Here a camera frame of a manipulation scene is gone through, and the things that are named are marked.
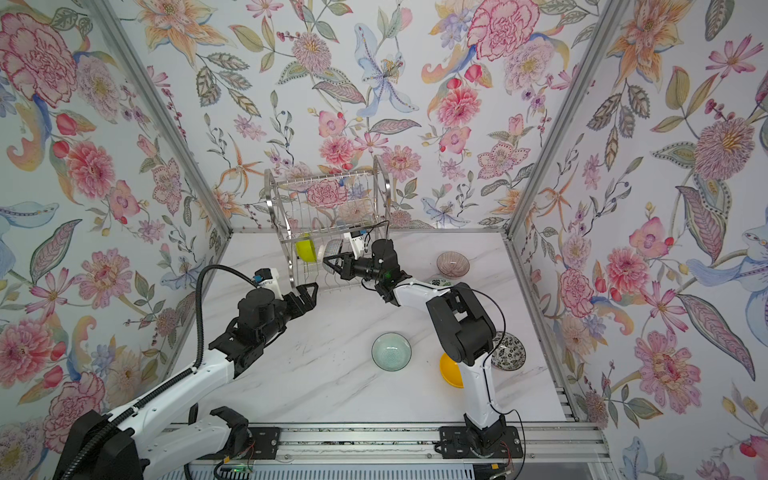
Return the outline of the lime green bowl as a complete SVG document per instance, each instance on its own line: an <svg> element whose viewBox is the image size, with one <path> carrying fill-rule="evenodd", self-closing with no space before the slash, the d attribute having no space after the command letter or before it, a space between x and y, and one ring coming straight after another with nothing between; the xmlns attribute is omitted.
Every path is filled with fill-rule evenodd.
<svg viewBox="0 0 768 480"><path fill-rule="evenodd" d="M314 242L309 234L303 234L295 243L297 257L305 263L316 263L317 254Z"/></svg>

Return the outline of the steel wire dish rack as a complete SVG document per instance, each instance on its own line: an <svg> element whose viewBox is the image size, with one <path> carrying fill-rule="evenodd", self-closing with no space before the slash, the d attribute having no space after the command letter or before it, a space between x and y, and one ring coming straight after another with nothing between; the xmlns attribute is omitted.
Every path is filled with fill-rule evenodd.
<svg viewBox="0 0 768 480"><path fill-rule="evenodd" d="M264 172L264 199L270 221L276 229L287 261L290 285L316 282L324 290L352 284L323 266L326 244L343 240L343 252L351 252L344 234L368 230L369 254L372 243L389 237L393 184L378 158L369 167L342 173L294 176L277 179ZM317 254L316 263L305 263L296 255L295 243L309 234Z"/></svg>

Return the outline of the dark blue patterned bowl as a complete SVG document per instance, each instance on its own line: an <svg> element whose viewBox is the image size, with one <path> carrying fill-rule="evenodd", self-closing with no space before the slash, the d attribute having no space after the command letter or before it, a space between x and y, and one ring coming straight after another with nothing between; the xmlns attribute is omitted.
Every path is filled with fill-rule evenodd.
<svg viewBox="0 0 768 480"><path fill-rule="evenodd" d="M323 258L330 258L343 252L343 240L340 238L330 240L324 249Z"/></svg>

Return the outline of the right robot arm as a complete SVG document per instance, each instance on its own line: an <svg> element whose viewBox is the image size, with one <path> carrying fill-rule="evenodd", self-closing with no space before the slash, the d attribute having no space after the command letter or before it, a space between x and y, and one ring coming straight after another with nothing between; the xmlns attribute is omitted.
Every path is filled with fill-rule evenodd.
<svg viewBox="0 0 768 480"><path fill-rule="evenodd" d="M326 248L322 262L343 280L372 281L386 303L429 315L444 353L459 367L467 439L477 451L501 442L507 420L496 405L491 373L497 329L478 299L481 293L463 282L437 287L415 279L400 267L390 239L374 241L367 256Z"/></svg>

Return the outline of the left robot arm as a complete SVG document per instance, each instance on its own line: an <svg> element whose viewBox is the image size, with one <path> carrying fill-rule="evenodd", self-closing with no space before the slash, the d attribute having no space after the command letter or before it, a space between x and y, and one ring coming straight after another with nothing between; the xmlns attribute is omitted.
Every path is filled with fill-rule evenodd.
<svg viewBox="0 0 768 480"><path fill-rule="evenodd" d="M318 286L285 295L262 282L238 304L238 315L200 362L108 414L89 411L68 434L57 479L158 479L208 455L236 456L253 444L248 419L226 406L180 429L167 428L213 391L237 380L289 321L314 309Z"/></svg>

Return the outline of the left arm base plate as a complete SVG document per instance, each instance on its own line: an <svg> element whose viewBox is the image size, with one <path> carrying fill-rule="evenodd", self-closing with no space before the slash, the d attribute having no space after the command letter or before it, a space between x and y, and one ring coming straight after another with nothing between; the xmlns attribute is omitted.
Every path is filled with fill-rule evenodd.
<svg viewBox="0 0 768 480"><path fill-rule="evenodd" d="M222 450L201 457L201 460L275 460L282 429L279 427L250 427L244 440L234 447L225 446Z"/></svg>

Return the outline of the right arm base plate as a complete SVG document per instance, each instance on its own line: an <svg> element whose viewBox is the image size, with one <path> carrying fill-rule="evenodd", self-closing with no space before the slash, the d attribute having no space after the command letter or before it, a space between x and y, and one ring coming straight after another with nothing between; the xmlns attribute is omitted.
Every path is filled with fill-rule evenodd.
<svg viewBox="0 0 768 480"><path fill-rule="evenodd" d="M466 426L442 426L438 433L434 451L443 459L522 459L524 456L523 441L513 426L485 434Z"/></svg>

